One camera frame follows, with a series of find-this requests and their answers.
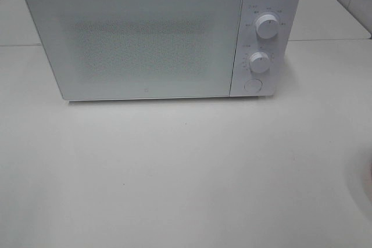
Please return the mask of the white microwave door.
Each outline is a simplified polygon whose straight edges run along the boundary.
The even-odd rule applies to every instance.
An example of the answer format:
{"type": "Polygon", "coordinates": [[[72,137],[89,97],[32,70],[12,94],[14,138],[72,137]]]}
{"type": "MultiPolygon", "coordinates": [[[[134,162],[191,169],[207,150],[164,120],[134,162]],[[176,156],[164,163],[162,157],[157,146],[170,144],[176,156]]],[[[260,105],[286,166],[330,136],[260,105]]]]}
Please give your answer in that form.
{"type": "Polygon", "coordinates": [[[242,0],[26,0],[64,100],[228,96],[242,0]]]}

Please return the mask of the lower white control knob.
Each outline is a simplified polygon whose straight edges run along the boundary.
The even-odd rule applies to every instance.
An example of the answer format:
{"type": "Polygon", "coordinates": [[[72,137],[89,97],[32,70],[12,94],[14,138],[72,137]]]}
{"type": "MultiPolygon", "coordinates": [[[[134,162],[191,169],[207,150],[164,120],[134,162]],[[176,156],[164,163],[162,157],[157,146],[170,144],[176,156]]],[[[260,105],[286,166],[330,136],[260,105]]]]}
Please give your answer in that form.
{"type": "Polygon", "coordinates": [[[266,52],[255,52],[248,57],[250,70],[254,73],[264,73],[270,68],[271,60],[266,52]]]}

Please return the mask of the white control knob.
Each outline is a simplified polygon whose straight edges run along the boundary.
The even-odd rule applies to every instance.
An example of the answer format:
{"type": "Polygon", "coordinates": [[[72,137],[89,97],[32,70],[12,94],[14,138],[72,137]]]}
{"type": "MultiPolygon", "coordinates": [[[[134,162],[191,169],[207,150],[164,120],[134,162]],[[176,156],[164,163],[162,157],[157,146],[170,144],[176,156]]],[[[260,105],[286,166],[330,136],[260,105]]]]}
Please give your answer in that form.
{"type": "Polygon", "coordinates": [[[266,52],[255,52],[248,57],[250,70],[254,73],[264,73],[270,68],[271,60],[266,52]]]}
{"type": "Polygon", "coordinates": [[[255,20],[255,31],[262,39],[271,39],[278,34],[279,18],[272,12],[262,13],[255,20]]]}

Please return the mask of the upper white control knob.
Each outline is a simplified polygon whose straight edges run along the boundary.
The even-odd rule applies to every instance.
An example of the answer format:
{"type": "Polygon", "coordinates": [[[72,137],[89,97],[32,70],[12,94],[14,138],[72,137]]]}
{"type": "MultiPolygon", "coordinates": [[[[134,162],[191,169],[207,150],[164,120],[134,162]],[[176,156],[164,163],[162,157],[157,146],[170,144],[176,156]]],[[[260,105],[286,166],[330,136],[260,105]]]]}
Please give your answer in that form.
{"type": "Polygon", "coordinates": [[[272,12],[262,13],[255,20],[255,31],[262,39],[271,39],[278,34],[279,18],[272,12]]]}

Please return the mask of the round white door button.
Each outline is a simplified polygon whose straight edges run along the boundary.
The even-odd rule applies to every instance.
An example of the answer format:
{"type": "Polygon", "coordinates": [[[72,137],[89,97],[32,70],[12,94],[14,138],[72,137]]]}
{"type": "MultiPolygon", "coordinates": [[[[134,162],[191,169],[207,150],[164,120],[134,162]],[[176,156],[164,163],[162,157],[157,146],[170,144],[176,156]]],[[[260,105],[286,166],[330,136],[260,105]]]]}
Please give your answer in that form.
{"type": "Polygon", "coordinates": [[[261,91],[262,86],[263,83],[261,80],[253,78],[246,82],[244,89],[248,94],[256,95],[261,91]]]}

